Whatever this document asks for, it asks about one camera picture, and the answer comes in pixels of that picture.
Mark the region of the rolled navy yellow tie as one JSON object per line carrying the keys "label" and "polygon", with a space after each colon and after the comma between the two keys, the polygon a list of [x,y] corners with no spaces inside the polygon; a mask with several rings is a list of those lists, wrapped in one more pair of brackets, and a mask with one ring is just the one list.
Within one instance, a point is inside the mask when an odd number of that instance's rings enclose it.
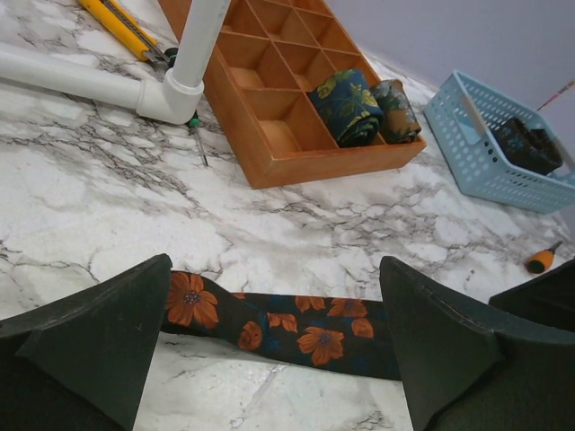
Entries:
{"label": "rolled navy yellow tie", "polygon": [[307,96],[340,148],[371,145],[385,120],[358,69],[335,73]]}

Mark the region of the rolled black tie in basket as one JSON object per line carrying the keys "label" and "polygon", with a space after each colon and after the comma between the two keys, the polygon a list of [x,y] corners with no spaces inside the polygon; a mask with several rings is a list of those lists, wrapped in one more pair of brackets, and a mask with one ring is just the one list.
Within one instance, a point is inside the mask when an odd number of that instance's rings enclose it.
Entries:
{"label": "rolled black tie in basket", "polygon": [[522,120],[511,118],[491,132],[515,166],[547,175],[563,165],[557,146],[544,128],[528,128]]}

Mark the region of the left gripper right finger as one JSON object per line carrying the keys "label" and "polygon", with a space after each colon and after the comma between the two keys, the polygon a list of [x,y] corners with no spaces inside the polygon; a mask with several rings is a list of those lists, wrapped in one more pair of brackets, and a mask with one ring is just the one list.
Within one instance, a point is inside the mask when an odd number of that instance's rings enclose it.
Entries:
{"label": "left gripper right finger", "polygon": [[417,430],[571,430],[574,331],[503,312],[393,257],[380,263]]}

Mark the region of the orange handled screwdriver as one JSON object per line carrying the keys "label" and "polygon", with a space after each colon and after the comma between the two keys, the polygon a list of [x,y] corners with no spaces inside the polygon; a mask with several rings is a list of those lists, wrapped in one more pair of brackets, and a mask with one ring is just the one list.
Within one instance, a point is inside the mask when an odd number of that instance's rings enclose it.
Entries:
{"label": "orange handled screwdriver", "polygon": [[558,241],[551,247],[537,252],[525,263],[525,268],[530,274],[539,275],[547,271],[553,264],[555,252],[562,245]]}

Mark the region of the small green handled screwdriver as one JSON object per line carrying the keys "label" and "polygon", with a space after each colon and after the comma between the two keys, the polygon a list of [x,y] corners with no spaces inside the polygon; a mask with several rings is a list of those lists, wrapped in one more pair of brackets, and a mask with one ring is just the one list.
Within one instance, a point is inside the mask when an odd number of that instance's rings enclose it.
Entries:
{"label": "small green handled screwdriver", "polygon": [[[164,54],[167,56],[167,65],[168,68],[172,68],[175,64],[175,60],[178,54],[178,49],[177,48],[168,48]],[[204,146],[202,144],[201,138],[200,138],[200,134],[199,134],[199,127],[200,127],[200,120],[199,120],[199,115],[198,112],[195,111],[192,118],[188,121],[187,123],[188,126],[188,130],[190,132],[190,135],[194,138],[197,146],[198,146],[198,150],[199,150],[199,156],[201,158],[201,161],[203,162],[203,165],[205,167],[208,167],[208,158],[206,156],[206,152],[204,149]]]}

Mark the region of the yellow utility knife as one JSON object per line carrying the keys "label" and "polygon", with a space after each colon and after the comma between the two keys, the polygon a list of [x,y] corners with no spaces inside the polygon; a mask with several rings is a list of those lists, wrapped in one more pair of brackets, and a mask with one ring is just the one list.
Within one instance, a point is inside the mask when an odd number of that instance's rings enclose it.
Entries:
{"label": "yellow utility knife", "polygon": [[158,41],[149,36],[117,1],[78,0],[78,3],[138,60],[170,62],[158,47]]}

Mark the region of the light blue plastic basket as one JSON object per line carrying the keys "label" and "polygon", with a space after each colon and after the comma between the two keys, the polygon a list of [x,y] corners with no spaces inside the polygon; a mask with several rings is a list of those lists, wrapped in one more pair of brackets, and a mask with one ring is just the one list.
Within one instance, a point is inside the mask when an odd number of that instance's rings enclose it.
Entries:
{"label": "light blue plastic basket", "polygon": [[423,109],[462,194],[550,214],[574,204],[574,159],[567,173],[542,175],[512,164],[493,135],[509,119],[543,129],[563,150],[544,118],[470,75],[454,70]]}

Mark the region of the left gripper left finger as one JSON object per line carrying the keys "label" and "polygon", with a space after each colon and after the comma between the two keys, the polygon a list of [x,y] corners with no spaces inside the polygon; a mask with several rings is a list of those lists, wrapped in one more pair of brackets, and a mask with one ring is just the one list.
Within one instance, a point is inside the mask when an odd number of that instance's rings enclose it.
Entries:
{"label": "left gripper left finger", "polygon": [[133,428],[172,262],[156,255],[1,322],[3,430]]}

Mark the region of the rolled brown floral tie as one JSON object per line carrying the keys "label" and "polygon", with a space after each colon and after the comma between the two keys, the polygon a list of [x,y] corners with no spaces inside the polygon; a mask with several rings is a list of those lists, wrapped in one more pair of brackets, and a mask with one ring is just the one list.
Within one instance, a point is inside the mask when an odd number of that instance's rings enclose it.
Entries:
{"label": "rolled brown floral tie", "polygon": [[376,102],[384,113],[380,133],[387,144],[409,144],[421,132],[411,103],[399,79],[381,81],[371,87]]}

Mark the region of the black orange floral tie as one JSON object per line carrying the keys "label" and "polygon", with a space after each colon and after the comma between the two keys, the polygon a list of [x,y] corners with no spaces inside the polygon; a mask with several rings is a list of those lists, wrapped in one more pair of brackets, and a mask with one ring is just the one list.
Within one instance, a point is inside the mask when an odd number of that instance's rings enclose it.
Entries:
{"label": "black orange floral tie", "polygon": [[381,301],[231,293],[198,274],[174,271],[162,330],[221,339],[290,364],[401,378]]}

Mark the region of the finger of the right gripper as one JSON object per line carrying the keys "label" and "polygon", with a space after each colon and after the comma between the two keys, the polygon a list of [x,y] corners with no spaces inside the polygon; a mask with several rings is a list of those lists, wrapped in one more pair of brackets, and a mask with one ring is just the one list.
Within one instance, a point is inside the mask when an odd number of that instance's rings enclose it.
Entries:
{"label": "finger of the right gripper", "polygon": [[574,259],[492,296],[489,305],[528,321],[574,331]]}

